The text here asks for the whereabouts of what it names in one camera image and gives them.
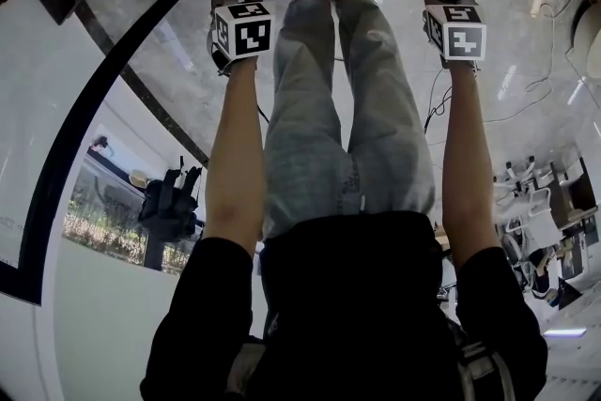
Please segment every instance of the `floor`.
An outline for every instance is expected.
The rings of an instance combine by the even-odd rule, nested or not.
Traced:
[[[87,0],[113,40],[118,40],[154,1]],[[287,0],[274,1],[281,21]],[[487,55],[479,64],[479,86],[495,172],[502,172],[507,161],[520,162],[530,155],[541,165],[552,160],[569,164],[576,155],[575,147],[601,143],[601,133],[594,124],[596,120],[601,125],[599,84],[586,80],[579,85],[580,77],[565,56],[571,45],[572,20],[582,0],[573,0],[557,18],[554,36],[553,21],[548,17],[552,12],[542,7],[532,13],[533,0],[477,1],[488,25]],[[543,2],[558,12],[568,0]],[[210,155],[225,80],[217,75],[207,53],[208,6],[209,0],[181,0],[130,65],[173,119]],[[396,34],[409,83],[425,120],[440,62],[422,31],[424,0],[381,0],[381,8]],[[552,48],[552,72],[548,80],[536,83],[549,74]],[[263,55],[257,73],[259,104],[268,116],[273,105],[271,63],[272,58]],[[434,88],[433,105],[441,101],[449,85],[448,73],[443,72]],[[333,96],[343,139],[348,139],[352,97],[341,62],[336,63],[334,71]],[[427,133],[438,198],[447,115],[434,117]]]

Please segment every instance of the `jeans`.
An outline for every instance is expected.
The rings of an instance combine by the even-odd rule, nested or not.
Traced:
[[[430,152],[390,25],[374,0],[337,0],[336,11],[355,100],[348,152],[331,98],[330,2],[292,0],[275,46],[267,238],[316,218],[434,205]]]

